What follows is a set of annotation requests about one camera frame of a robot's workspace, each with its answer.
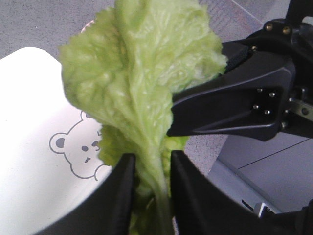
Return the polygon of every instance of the metal bracket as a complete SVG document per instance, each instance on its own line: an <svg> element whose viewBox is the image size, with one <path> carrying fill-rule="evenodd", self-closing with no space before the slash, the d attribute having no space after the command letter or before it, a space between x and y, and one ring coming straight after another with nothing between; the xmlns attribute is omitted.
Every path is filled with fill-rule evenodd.
<svg viewBox="0 0 313 235"><path fill-rule="evenodd" d="M313 106L302 100L290 98L290 111L307 120L313 121Z"/></svg>

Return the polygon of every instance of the bear face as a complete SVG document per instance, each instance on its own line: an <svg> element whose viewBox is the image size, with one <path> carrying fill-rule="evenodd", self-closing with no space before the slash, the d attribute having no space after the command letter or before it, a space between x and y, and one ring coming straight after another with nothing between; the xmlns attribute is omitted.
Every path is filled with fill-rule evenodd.
<svg viewBox="0 0 313 235"><path fill-rule="evenodd" d="M108 167L97 157L100 151L100 128L98 122L81 112L81 120L67 133L59 132L50 138L50 149L64 156L75 176L82 179L94 177L97 180L97 171L101 167Z"/></svg>

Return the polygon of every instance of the green lettuce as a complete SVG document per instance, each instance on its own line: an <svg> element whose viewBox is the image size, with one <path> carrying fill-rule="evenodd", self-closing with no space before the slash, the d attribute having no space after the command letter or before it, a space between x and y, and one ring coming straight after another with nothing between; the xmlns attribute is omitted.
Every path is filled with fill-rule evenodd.
<svg viewBox="0 0 313 235"><path fill-rule="evenodd" d="M101 158L135 153L133 235L171 235L172 96L224 71L219 37L196 0L117 0L60 47L67 99L103 124Z"/></svg>

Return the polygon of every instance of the bear eye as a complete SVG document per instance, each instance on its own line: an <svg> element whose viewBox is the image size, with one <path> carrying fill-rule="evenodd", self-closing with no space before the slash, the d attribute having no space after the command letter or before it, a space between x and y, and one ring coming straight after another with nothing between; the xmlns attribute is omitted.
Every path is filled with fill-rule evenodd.
<svg viewBox="0 0 313 235"><path fill-rule="evenodd" d="M97 146L98 146L98 141L94 141L94 142L92 143L92 146L93 146L93 147L97 147Z"/></svg>
<svg viewBox="0 0 313 235"><path fill-rule="evenodd" d="M87 152L87 151L88 151L88 147L84 145L84 146L82 147L82 150L83 150L84 152Z"/></svg>

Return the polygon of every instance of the black plastic part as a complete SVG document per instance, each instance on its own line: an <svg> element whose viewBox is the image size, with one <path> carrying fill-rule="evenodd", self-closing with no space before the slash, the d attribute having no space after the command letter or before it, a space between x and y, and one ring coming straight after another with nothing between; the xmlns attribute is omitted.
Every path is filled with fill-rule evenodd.
<svg viewBox="0 0 313 235"><path fill-rule="evenodd" d="M227 57L226 72L231 71L248 58L249 47L240 43L223 43L222 54Z"/></svg>
<svg viewBox="0 0 313 235"><path fill-rule="evenodd" d="M275 224L299 235L313 234L313 200L300 211L280 214L266 214L262 217L268 223Z"/></svg>
<svg viewBox="0 0 313 235"><path fill-rule="evenodd" d="M233 202L211 184L183 151L171 157L171 193L180 235L295 235Z"/></svg>
<svg viewBox="0 0 313 235"><path fill-rule="evenodd" d="M257 52L232 71L174 96L168 135L269 140L280 131L294 76L290 57Z"/></svg>
<svg viewBox="0 0 313 235"><path fill-rule="evenodd" d="M35 235L127 235L134 154L124 154L104 183L81 205Z"/></svg>
<svg viewBox="0 0 313 235"><path fill-rule="evenodd" d="M286 22L297 25L306 16L313 17L313 0L291 0L286 15Z"/></svg>

